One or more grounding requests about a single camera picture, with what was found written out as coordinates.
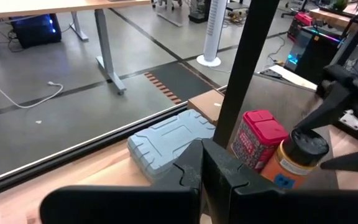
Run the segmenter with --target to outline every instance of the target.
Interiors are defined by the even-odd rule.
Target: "black computer tower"
[[[11,20],[22,18],[11,17]],[[44,14],[11,22],[11,24],[13,32],[24,49],[40,44],[56,43],[62,39],[56,14]]]
[[[284,68],[318,84],[321,72],[334,58],[340,34],[323,28],[302,27]]]

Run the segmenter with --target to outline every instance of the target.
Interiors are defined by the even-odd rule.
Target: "red lid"
[[[288,136],[284,127],[268,110],[247,111],[242,119],[265,146],[278,144]]]

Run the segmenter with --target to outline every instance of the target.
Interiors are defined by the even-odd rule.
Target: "black floor line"
[[[191,66],[188,61],[190,60],[194,60],[197,58],[198,55],[195,55],[195,56],[192,56],[192,57],[188,57],[188,58],[181,58],[179,57],[177,54],[175,54],[174,52],[172,52],[170,49],[168,49],[166,46],[164,46],[163,44],[161,44],[159,41],[157,41],[154,37],[152,37],[151,35],[149,35],[148,33],[146,33],[146,31],[144,31],[142,28],[140,28],[138,25],[134,24],[132,21],[128,20],[127,18],[125,18],[124,16],[122,16],[120,13],[116,12],[114,9],[111,9],[112,12],[114,12],[115,14],[117,14],[117,16],[119,16],[120,18],[122,18],[124,21],[126,21],[128,24],[130,24],[132,27],[134,27],[135,29],[137,29],[140,33],[142,33],[143,35],[145,35],[149,40],[151,40],[153,43],[155,43],[156,45],[158,45],[159,47],[161,47],[162,49],[164,49],[166,52],[168,52],[168,54],[170,54],[172,57],[174,57],[176,59],[176,61],[173,61],[173,62],[168,62],[168,63],[165,63],[163,65],[157,65],[157,66],[154,66],[154,67],[151,67],[151,68],[146,68],[146,69],[143,69],[143,70],[140,70],[140,71],[136,71],[136,72],[133,72],[133,73],[129,73],[129,74],[126,74],[126,75],[122,75],[120,76],[120,79],[121,80],[125,80],[127,78],[132,78],[132,77],[135,77],[135,76],[138,76],[138,75],[141,75],[141,74],[144,74],[145,72],[151,72],[153,70],[156,70],[156,69],[159,69],[160,67],[162,66],[166,66],[166,65],[170,65],[170,64],[174,64],[174,63],[183,63],[186,67],[188,67],[191,71],[195,72],[198,76],[200,76],[201,78],[203,78],[204,80],[206,80],[207,82],[209,82],[212,86],[214,86],[215,88],[219,88],[220,86],[213,82],[210,78],[208,78],[206,75],[202,74],[199,70],[197,70],[195,67]],[[280,36],[280,35],[283,35],[283,34],[286,34],[287,32],[280,32],[280,33],[277,33],[277,34],[273,34],[273,35],[270,35],[268,36],[266,39],[270,39],[270,38],[273,38],[273,37],[277,37],[277,36]],[[238,44],[237,45],[232,45],[232,46],[229,46],[229,47],[225,47],[225,48],[222,48],[222,49],[219,49],[218,52],[224,52],[224,51],[227,51],[227,50],[232,50],[232,49],[236,49],[238,47]],[[54,99],[56,98],[60,98],[60,97],[63,97],[63,96],[68,96],[68,95],[71,95],[71,94],[75,94],[75,93],[79,93],[79,92],[82,92],[82,91],[85,91],[85,90],[90,90],[92,88],[96,88],[96,87],[99,87],[99,86],[102,86],[104,85],[105,83],[112,83],[111,79],[107,79],[106,81],[100,81],[100,82],[96,82],[96,83],[92,83],[92,84],[89,84],[89,85],[86,85],[86,86],[82,86],[82,87],[78,87],[78,88],[74,88],[72,90],[67,90],[67,91],[63,91],[61,92],[59,95],[57,95]],[[46,97],[41,97],[41,98],[37,98],[37,99],[34,99],[34,100],[30,100],[30,101],[26,101],[24,103],[21,103],[22,106],[28,106],[28,105],[33,105],[43,99],[45,99]],[[15,110],[19,110],[20,108],[18,108],[17,106],[7,106],[5,108],[1,108],[0,109],[0,114],[4,114],[4,113],[7,113],[7,112],[11,112],[11,111],[15,111]]]

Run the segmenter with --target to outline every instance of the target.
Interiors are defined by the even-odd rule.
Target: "red tin can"
[[[260,172],[287,137],[284,127],[268,110],[247,111],[231,147],[240,161]]]

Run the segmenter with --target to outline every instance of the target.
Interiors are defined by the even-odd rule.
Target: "floor mat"
[[[144,75],[176,104],[214,89],[183,63],[168,64]]]

